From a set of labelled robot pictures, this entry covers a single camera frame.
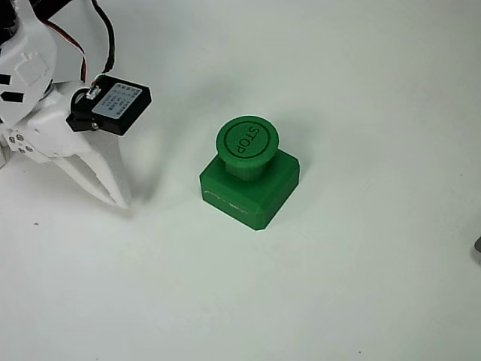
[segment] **white sticker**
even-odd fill
[[[105,117],[119,119],[141,93],[142,89],[135,86],[116,83],[92,109],[92,112]]]

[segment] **green square base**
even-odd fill
[[[265,229],[299,184],[299,161],[278,150],[258,180],[240,180],[216,156],[200,176],[202,198],[254,230]]]

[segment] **green stop button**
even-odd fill
[[[259,179],[278,147],[277,130],[267,120],[255,116],[238,117],[226,123],[216,140],[225,170],[243,181]]]
[[[227,122],[217,134],[217,155],[199,177],[203,200],[252,229],[267,227],[299,184],[298,159],[278,147],[266,119]]]

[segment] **black cable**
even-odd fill
[[[42,22],[49,26],[51,29],[54,31],[58,32],[60,36],[62,36],[66,41],[74,45],[82,54],[82,66],[80,68],[80,80],[82,83],[85,83],[86,76],[87,76],[87,60],[85,57],[85,50],[83,49],[82,45],[78,41],[76,41],[70,34],[68,34],[64,29],[62,29],[60,26],[55,24],[54,22],[50,20],[42,20]]]
[[[108,32],[108,58],[105,63],[104,70],[102,72],[102,73],[108,73],[110,70],[112,70],[113,64],[115,63],[115,33],[113,31],[112,22],[108,18],[107,14],[100,7],[97,0],[92,0],[92,5],[95,11],[97,11],[97,14],[104,21],[105,27],[107,28],[107,32]]]

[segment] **white background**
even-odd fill
[[[154,97],[121,143],[135,201],[20,155],[0,171],[1,360],[481,358],[479,0],[101,4],[114,74]],[[89,2],[55,21],[95,76]],[[244,114],[302,167],[263,232],[198,185]]]

